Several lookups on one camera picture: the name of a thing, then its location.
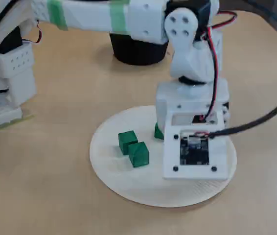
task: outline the circular white platform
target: circular white platform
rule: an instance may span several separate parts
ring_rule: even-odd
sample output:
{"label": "circular white platform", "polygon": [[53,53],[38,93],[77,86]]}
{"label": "circular white platform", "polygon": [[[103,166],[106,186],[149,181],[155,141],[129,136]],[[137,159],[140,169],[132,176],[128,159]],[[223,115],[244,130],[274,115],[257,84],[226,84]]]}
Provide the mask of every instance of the circular white platform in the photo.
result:
{"label": "circular white platform", "polygon": [[[95,132],[90,159],[97,176],[117,194],[155,207],[184,207],[210,199],[230,182],[236,170],[236,151],[228,139],[227,181],[165,180],[162,178],[162,141],[154,138],[154,106],[131,108],[107,119]],[[133,168],[118,146],[118,133],[134,130],[150,152],[150,165]]]}

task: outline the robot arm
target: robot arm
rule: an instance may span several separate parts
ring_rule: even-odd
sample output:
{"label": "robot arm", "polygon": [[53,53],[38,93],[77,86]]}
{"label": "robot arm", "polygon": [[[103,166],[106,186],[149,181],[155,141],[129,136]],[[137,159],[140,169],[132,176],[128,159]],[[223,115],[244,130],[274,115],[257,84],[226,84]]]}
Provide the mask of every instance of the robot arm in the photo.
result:
{"label": "robot arm", "polygon": [[[0,45],[16,27],[21,29],[21,35],[28,32],[35,18],[57,24],[62,29],[75,27],[126,34],[134,40],[155,44],[164,44],[169,39],[174,48],[172,77],[200,86],[177,81],[159,85],[156,110],[158,125],[165,135],[164,177],[227,178],[225,140],[202,140],[196,136],[197,132],[225,128],[222,108],[229,101],[225,79],[217,84],[220,92],[211,116],[197,121],[198,116],[207,113],[214,85],[212,81],[216,75],[210,48],[201,36],[219,9],[218,0],[130,0],[129,3],[33,0],[32,4],[29,0],[11,0],[9,4],[0,0],[1,4],[6,4],[6,7],[5,13],[0,13]],[[217,56],[221,57],[221,33],[214,32],[212,40]],[[0,82],[9,89],[6,96],[0,96],[3,102],[0,109],[5,107],[0,124],[20,118],[19,106],[35,94],[33,63],[28,42],[7,53],[0,53]],[[212,171],[210,164],[218,168],[218,172]]]}

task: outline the black cylinder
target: black cylinder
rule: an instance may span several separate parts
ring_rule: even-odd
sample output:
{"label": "black cylinder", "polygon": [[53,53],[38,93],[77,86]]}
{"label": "black cylinder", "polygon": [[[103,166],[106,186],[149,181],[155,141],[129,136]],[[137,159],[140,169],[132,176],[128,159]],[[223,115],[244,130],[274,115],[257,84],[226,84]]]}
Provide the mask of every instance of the black cylinder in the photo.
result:
{"label": "black cylinder", "polygon": [[151,65],[164,59],[168,43],[157,45],[133,40],[128,35],[110,34],[115,57],[128,65]]}

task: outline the wooden table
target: wooden table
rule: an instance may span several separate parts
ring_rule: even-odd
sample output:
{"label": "wooden table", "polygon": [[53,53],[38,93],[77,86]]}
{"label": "wooden table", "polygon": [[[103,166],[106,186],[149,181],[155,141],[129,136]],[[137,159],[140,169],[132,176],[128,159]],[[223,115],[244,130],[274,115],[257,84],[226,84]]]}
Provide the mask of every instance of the wooden table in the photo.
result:
{"label": "wooden table", "polygon": [[[23,108],[35,118],[0,130],[0,235],[277,234],[277,118],[233,136],[233,181],[203,204],[161,209],[127,201],[95,175],[89,144],[109,116],[154,103],[170,80],[163,62],[133,67],[112,56],[104,33],[43,24],[34,47],[38,94]],[[240,12],[224,29],[224,71],[232,125],[277,105],[277,33]]]}

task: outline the screw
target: screw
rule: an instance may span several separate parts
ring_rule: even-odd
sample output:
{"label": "screw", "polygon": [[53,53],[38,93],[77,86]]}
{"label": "screw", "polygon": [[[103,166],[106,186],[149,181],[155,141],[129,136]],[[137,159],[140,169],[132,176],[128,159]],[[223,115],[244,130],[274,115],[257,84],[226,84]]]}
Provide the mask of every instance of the screw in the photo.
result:
{"label": "screw", "polygon": [[182,18],[182,20],[183,20],[184,23],[186,23],[186,24],[188,23],[188,18],[187,18],[187,17],[184,16],[184,17]]}

